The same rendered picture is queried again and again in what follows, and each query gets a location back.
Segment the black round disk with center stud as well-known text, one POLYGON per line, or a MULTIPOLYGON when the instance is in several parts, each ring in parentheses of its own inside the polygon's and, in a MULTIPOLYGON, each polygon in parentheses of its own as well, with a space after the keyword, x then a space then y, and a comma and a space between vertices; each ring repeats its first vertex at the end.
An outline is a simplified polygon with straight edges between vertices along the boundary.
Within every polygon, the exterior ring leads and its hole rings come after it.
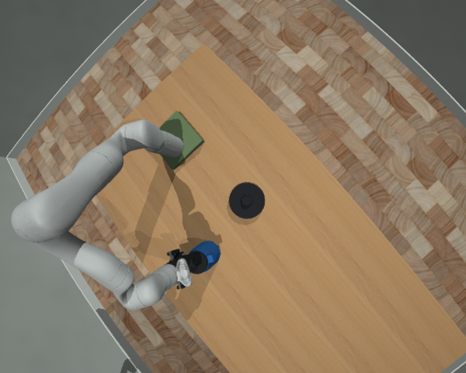
POLYGON ((255 184, 241 183, 232 190, 229 205, 235 215, 250 219, 261 213, 265 205, 265 197, 255 184))

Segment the blue kettle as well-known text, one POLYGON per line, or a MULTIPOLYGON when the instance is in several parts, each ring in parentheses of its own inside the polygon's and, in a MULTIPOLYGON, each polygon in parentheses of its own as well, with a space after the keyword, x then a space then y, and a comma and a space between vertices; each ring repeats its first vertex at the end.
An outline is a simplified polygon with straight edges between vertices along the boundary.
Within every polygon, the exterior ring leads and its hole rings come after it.
POLYGON ((220 259, 220 255, 219 247, 214 242, 204 241, 182 258, 188 263, 191 273, 201 274, 216 264, 220 259))

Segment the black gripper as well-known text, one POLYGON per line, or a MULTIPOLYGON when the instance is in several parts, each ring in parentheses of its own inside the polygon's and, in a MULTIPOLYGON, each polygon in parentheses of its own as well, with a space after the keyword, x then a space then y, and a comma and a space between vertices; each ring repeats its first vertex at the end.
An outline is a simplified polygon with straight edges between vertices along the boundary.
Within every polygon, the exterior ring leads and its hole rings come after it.
MULTIPOLYGON (((184 256, 186 253, 180 252, 180 249, 175 249, 173 251, 170 251, 167 253, 167 256, 170 256, 170 261, 167 264, 172 264, 174 267, 176 267, 177 260, 182 259, 182 256, 184 256), (175 258, 175 259, 174 259, 175 258)), ((183 289, 185 286, 178 281, 178 286, 177 289, 183 289)))

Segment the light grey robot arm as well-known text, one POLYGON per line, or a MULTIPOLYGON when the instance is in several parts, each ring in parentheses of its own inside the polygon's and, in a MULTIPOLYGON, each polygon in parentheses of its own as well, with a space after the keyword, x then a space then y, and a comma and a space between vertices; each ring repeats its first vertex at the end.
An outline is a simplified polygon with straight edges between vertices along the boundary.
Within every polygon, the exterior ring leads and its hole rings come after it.
POLYGON ((69 230, 92 198, 120 172, 123 156, 141 148, 177 157, 183 152, 183 141, 148 120, 125 124, 85 154, 68 176, 16 206, 11 217, 19 237, 89 275, 130 310, 156 304, 178 281, 189 287, 193 281, 186 260, 179 259, 176 267, 165 264, 133 283, 134 272, 125 263, 69 230))

